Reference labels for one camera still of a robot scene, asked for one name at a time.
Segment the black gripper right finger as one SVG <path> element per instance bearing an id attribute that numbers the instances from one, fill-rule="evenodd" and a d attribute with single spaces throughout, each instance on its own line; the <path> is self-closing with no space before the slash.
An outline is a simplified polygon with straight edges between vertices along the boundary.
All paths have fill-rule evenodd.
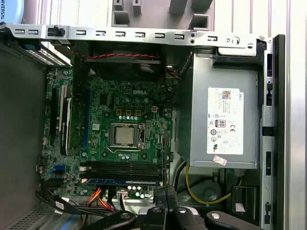
<path id="1" fill-rule="evenodd" d="M 173 187 L 167 188 L 167 206 L 170 212 L 170 229 L 172 230 L 260 230 L 237 217 L 221 211 L 208 212 L 202 218 L 198 212 L 178 204 L 177 193 Z"/>

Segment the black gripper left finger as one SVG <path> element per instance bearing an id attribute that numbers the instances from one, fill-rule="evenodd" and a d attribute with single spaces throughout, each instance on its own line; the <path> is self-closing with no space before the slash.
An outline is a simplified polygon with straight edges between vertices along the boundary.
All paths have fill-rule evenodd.
<path id="1" fill-rule="evenodd" d="M 102 218 L 83 230 L 166 230 L 168 203 L 165 189 L 154 190 L 153 207 L 142 207 L 139 213 L 119 211 Z"/>

